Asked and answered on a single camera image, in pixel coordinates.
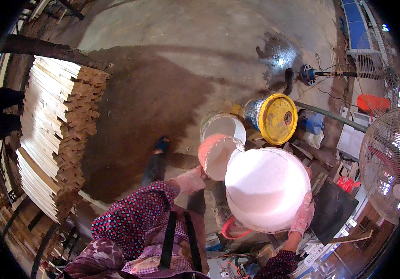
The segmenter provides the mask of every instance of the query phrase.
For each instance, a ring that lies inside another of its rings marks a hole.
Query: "leg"
[[[204,216],[206,204],[204,202],[204,189],[195,192],[187,200],[186,209]]]
[[[0,139],[8,136],[12,131],[20,130],[21,126],[20,116],[3,113],[0,116]]]
[[[143,187],[155,181],[164,180],[164,173],[166,172],[167,166],[166,151],[168,146],[169,139],[167,137],[160,137],[155,143],[152,155],[150,156],[141,180],[141,185]]]
[[[0,109],[22,104],[25,93],[11,88],[0,87]]]
[[[166,154],[152,154],[150,156],[147,167],[144,170],[144,175],[141,181],[143,187],[158,181],[164,180],[164,173],[166,172]]]

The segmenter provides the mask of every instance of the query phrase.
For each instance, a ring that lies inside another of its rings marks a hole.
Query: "plastic bucket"
[[[245,104],[243,108],[244,119],[257,131],[260,131],[259,118],[260,112],[262,110],[262,105],[265,101],[266,98],[251,99]]]
[[[281,145],[296,131],[298,112],[292,99],[277,93],[246,103],[244,118],[267,142]]]
[[[224,181],[228,162],[245,147],[236,137],[214,134],[204,139],[198,148],[198,160],[204,172],[215,181]]]
[[[228,206],[236,220],[260,233],[288,230],[311,188],[302,162],[272,147],[250,149],[231,158],[225,186]]]
[[[200,142],[216,133],[238,138],[246,142],[246,131],[238,117],[229,113],[211,111],[203,118],[200,128]]]

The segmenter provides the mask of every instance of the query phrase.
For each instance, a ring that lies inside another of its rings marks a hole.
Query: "hand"
[[[176,182],[180,187],[181,193],[192,195],[194,192],[206,187],[203,181],[206,177],[202,166],[198,166],[180,174],[177,178],[170,179],[169,182]]]
[[[291,232],[295,231],[303,236],[305,230],[308,228],[308,226],[310,226],[314,215],[314,203],[311,202],[311,198],[313,198],[313,195],[311,194],[311,192],[307,192],[301,206],[299,207],[296,215],[293,218],[288,235],[290,235]]]

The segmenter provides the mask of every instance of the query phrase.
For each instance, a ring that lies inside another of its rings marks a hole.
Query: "yellow lid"
[[[293,136],[297,124],[298,111],[292,99],[276,93],[265,100],[260,110],[259,127],[267,142],[285,143]]]

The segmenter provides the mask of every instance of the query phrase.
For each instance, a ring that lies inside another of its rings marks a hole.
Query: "purple floral clothing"
[[[112,204],[92,225],[94,240],[66,267],[71,278],[181,278],[193,272],[184,209],[174,205],[179,189],[156,181]],[[178,212],[174,248],[169,270],[158,270],[162,244],[170,211]],[[206,261],[204,219],[190,212],[197,246],[202,258],[202,273],[196,278],[209,279]],[[257,273],[257,279],[286,278],[297,267],[294,252],[281,251]]]

